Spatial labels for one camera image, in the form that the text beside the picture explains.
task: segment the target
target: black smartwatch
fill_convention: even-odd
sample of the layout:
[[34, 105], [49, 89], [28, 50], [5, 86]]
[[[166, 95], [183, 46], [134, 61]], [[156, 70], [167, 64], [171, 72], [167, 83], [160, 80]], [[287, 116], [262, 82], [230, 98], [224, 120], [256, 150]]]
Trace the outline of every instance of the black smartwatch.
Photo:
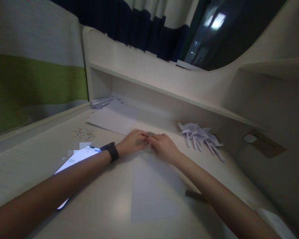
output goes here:
[[119, 153], [116, 150], [115, 142], [112, 142], [112, 143], [109, 143], [109, 144], [103, 146], [102, 148], [100, 148], [100, 150], [101, 151], [103, 151], [103, 150], [109, 151], [111, 158], [112, 158], [111, 163], [113, 163], [115, 160], [117, 160], [119, 158]]

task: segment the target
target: striped curtain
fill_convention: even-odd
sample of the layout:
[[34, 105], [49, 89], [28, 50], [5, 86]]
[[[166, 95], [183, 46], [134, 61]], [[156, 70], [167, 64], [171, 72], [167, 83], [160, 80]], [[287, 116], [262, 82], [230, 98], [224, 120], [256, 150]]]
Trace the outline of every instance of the striped curtain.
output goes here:
[[52, 0], [126, 45], [176, 62], [199, 0]]
[[80, 35], [49, 0], [0, 0], [0, 133], [88, 102]]

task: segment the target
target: smartphone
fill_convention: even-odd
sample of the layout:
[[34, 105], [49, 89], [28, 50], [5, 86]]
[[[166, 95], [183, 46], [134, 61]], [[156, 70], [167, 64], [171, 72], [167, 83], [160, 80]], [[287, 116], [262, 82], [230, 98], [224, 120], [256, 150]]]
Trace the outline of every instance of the smartphone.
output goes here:
[[[75, 152], [54, 174], [57, 174], [58, 172], [61, 172], [62, 170], [72, 166], [73, 164], [76, 164], [77, 162], [80, 162], [94, 154], [97, 154], [101, 152], [101, 150], [97, 147], [93, 146], [87, 146], [77, 152]], [[60, 205], [57, 210], [62, 209], [65, 204], [67, 203], [69, 199], [67, 199], [62, 205]]]

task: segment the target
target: electrical outlet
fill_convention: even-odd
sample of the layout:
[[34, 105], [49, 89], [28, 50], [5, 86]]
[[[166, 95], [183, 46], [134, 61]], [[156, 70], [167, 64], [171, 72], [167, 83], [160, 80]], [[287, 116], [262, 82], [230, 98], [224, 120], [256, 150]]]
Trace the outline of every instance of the electrical outlet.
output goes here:
[[266, 137], [255, 129], [253, 129], [249, 134], [257, 137], [257, 140], [251, 143], [251, 145], [267, 158], [276, 157], [286, 151], [284, 147], [272, 141], [270, 138]]

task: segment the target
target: green stripe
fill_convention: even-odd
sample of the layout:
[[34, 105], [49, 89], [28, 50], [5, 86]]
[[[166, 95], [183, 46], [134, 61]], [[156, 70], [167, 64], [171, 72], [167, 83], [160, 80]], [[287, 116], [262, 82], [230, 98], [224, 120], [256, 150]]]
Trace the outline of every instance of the green stripe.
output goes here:
[[0, 82], [23, 106], [87, 100], [83, 67], [0, 54]]
[[87, 99], [83, 67], [0, 54], [0, 132], [26, 122], [24, 106]]

